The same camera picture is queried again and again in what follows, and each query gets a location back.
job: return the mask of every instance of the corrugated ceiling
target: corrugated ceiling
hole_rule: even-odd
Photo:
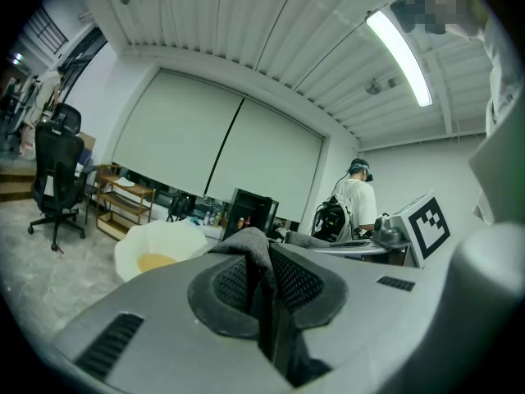
[[[420,108],[363,23],[387,0],[110,1],[130,44],[187,48],[254,69],[316,104],[364,148],[445,135],[446,116],[448,134],[484,126],[491,64],[482,45],[450,34],[408,37],[434,100]],[[365,90],[372,79],[378,94]]]

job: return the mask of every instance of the roller shade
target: roller shade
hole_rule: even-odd
[[[113,160],[202,196],[241,100],[214,85],[161,71],[131,113]]]
[[[286,117],[245,100],[207,195],[230,202],[235,188],[272,197],[277,216],[300,222],[322,140]]]

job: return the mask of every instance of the ceiling light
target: ceiling light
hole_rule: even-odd
[[[430,90],[428,89],[421,67],[413,55],[412,50],[410,50],[409,45],[394,24],[381,11],[376,11],[369,16],[367,23],[381,41],[383,41],[383,44],[392,53],[399,67],[401,67],[401,70],[412,87],[414,95],[416,95],[419,106],[428,107],[432,105],[432,96],[430,95]]]

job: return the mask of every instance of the staircase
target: staircase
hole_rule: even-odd
[[[31,185],[35,174],[31,168],[0,167],[0,203],[32,199]]]

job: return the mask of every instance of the gray cloth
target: gray cloth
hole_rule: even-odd
[[[310,235],[290,231],[286,234],[286,244],[300,246],[301,248],[326,248],[330,246],[330,242],[319,240]]]
[[[260,270],[263,284],[267,285],[267,288],[271,291],[276,291],[277,283],[270,254],[268,253],[269,247],[270,244],[266,235],[256,227],[248,227],[215,245],[209,252],[246,255],[246,260]]]

